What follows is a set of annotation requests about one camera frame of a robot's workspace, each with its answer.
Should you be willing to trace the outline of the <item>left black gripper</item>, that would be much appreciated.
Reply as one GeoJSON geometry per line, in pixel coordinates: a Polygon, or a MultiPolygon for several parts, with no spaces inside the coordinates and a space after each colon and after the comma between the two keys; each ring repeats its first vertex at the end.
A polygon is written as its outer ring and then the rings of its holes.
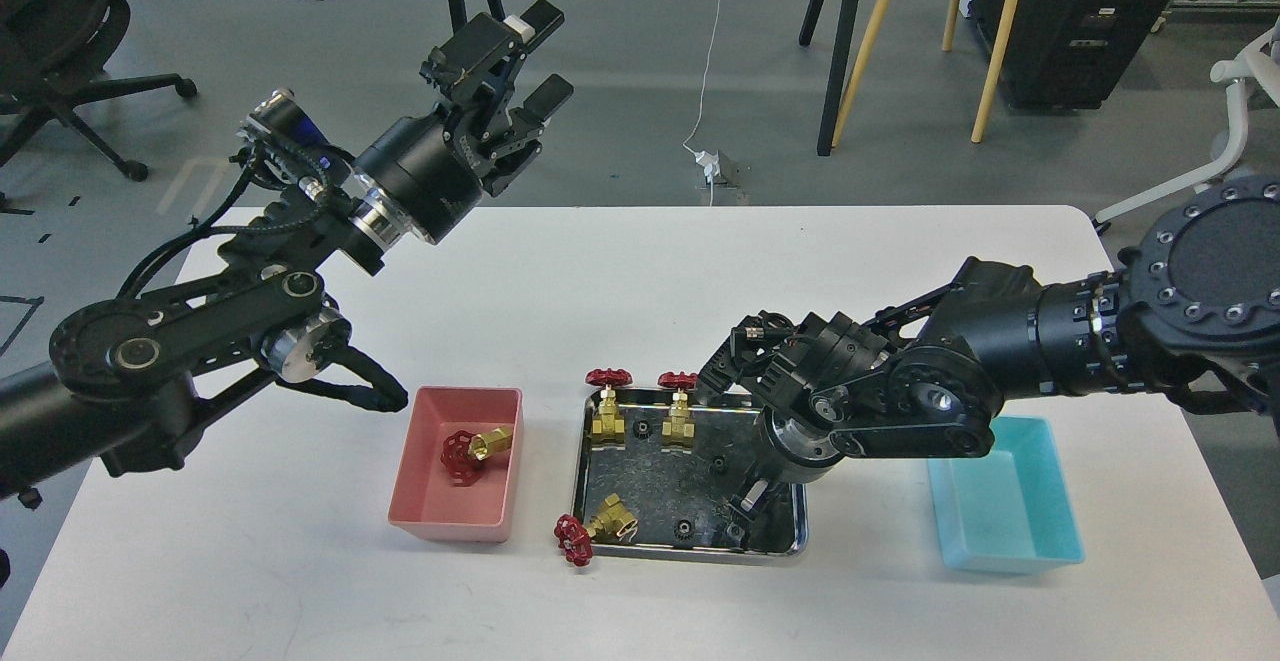
{"type": "MultiPolygon", "coordinates": [[[[524,14],[498,20],[479,13],[435,46],[420,76],[442,97],[465,110],[493,117],[515,91],[524,60],[562,24],[564,13],[536,0],[524,14]]],[[[509,127],[477,150],[477,141],[445,128],[436,106],[424,117],[403,117],[355,159],[355,167],[408,216],[416,236],[439,243],[479,202],[503,193],[541,151],[547,120],[573,95],[558,74],[544,79],[509,127]]]]}

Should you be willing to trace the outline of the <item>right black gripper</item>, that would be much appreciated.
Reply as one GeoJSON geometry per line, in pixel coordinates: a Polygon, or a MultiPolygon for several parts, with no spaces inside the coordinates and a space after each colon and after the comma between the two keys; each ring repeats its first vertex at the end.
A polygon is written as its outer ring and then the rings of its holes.
{"type": "Polygon", "coordinates": [[[895,459],[901,430],[881,407],[883,364],[901,336],[879,323],[858,324],[838,313],[792,324],[778,313],[744,318],[698,373],[698,402],[731,386],[748,389],[762,410],[744,453],[735,518],[722,529],[727,550],[756,548],[756,518],[780,484],[809,483],[840,459],[895,459]]]}

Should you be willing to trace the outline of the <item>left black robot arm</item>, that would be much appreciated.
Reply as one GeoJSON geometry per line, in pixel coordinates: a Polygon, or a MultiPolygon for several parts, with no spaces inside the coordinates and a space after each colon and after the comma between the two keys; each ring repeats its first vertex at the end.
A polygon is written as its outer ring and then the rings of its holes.
{"type": "Polygon", "coordinates": [[[357,158],[328,143],[288,90],[244,119],[242,184],[280,197],[243,225],[207,222],[159,249],[116,297],[65,318],[49,361],[3,380],[3,497],[87,459],[113,477],[180,469],[204,432],[269,386],[394,412],[406,389],[352,347],[320,266],[343,252],[376,274],[413,234],[435,245],[541,151],[572,95],[549,76],[508,109],[530,53],[564,20],[547,0],[465,22],[422,63],[440,97],[357,158]]]}

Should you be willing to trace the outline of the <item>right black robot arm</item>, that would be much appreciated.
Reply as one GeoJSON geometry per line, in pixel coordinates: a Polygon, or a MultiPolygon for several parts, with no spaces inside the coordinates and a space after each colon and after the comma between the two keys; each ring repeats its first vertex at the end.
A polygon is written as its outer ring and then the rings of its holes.
{"type": "Polygon", "coordinates": [[[1197,416],[1277,418],[1275,174],[1224,181],[1164,214],[1121,266],[1042,284],[968,257],[945,286],[856,323],[745,316],[698,373],[759,404],[735,497],[822,478],[842,459],[979,459],[1019,398],[1162,395],[1197,416]]]}

